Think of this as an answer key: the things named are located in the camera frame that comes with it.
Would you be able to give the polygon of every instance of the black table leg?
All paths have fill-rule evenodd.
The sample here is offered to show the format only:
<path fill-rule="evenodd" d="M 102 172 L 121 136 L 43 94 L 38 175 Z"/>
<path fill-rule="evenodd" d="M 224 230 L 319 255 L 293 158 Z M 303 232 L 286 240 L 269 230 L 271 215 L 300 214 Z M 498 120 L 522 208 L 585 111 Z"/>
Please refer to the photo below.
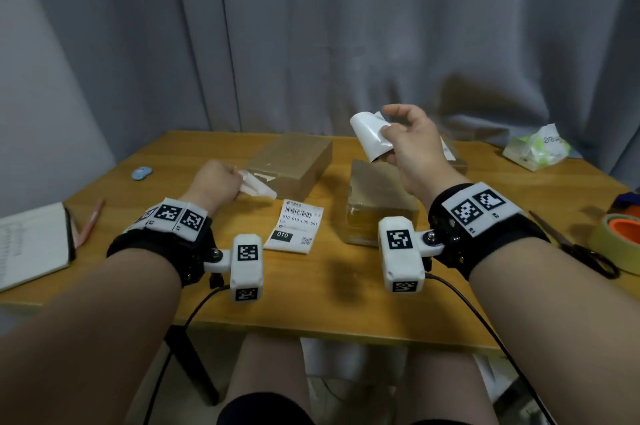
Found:
<path fill-rule="evenodd" d="M 204 400 L 204 403 L 209 406 L 218 404 L 220 395 L 211 378 L 204 369 L 202 361 L 196 352 L 191 340 L 187 335 L 187 332 L 182 326 L 171 326 L 164 336 L 164 341 L 171 349 L 173 355 L 182 366 L 182 369 L 193 386 L 196 387 L 198 393 Z"/>

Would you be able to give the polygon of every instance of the notebook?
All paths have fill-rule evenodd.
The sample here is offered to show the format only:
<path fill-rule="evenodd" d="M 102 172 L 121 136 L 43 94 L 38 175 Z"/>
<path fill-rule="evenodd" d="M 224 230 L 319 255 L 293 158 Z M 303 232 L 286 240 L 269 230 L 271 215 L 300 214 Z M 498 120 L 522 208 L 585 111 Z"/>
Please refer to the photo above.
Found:
<path fill-rule="evenodd" d="M 62 202 L 0 218 L 0 292 L 68 267 L 74 235 Z"/>

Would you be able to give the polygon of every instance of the pen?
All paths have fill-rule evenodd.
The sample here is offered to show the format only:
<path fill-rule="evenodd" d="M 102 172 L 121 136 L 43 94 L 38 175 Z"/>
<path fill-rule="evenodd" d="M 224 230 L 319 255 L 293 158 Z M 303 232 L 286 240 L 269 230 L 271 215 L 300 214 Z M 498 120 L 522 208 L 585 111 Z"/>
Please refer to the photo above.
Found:
<path fill-rule="evenodd" d="M 100 216 L 100 211 L 102 211 L 102 206 L 104 206 L 104 199 L 98 199 L 98 202 L 95 203 L 93 207 L 93 212 L 91 214 L 91 218 L 82 228 L 82 232 L 78 236 L 78 241 L 76 243 L 76 248 L 82 246 L 89 239 L 89 235 L 93 227 L 95 226 L 96 221 L 98 221 L 98 217 Z"/>

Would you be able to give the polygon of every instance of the wall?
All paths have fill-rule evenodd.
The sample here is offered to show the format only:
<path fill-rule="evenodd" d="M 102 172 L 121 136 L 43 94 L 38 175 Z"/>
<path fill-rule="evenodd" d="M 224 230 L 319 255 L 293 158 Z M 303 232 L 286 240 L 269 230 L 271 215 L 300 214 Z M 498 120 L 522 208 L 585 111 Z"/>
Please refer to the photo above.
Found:
<path fill-rule="evenodd" d="M 114 165 L 39 0 L 0 0 L 0 217 Z"/>

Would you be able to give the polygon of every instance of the human hand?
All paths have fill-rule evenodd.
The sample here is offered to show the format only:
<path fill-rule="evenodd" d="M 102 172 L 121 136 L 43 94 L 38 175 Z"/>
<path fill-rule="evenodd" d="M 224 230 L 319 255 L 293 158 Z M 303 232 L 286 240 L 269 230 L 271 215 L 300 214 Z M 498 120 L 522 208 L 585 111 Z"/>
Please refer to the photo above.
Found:
<path fill-rule="evenodd" d="M 236 198 L 242 182 L 242 176 L 233 165 L 219 160 L 208 160 L 198 170 L 180 201 L 192 202 L 212 216 L 220 206 Z"/>
<path fill-rule="evenodd" d="M 469 182 L 449 165 L 436 124 L 418 106 L 386 105 L 382 111 L 404 116 L 411 123 L 409 127 L 392 123 L 380 133 L 394 145 L 386 161 L 398 167 L 404 189 L 418 197 L 427 210 L 443 190 Z"/>

